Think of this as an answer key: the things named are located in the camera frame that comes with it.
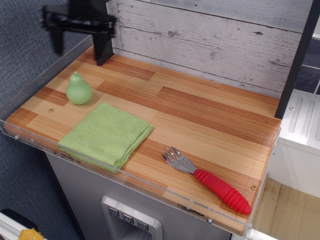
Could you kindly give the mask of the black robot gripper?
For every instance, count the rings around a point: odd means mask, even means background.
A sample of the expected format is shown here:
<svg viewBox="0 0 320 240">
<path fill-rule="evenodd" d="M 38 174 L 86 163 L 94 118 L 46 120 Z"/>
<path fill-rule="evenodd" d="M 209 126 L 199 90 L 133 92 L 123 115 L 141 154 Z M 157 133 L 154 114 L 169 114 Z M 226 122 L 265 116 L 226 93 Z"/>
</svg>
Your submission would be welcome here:
<svg viewBox="0 0 320 240">
<path fill-rule="evenodd" d="M 108 14 L 106 0 L 68 0 L 42 7 L 42 25 L 49 31 L 54 51 L 63 54 L 64 31 L 114 35 L 117 18 Z"/>
</svg>

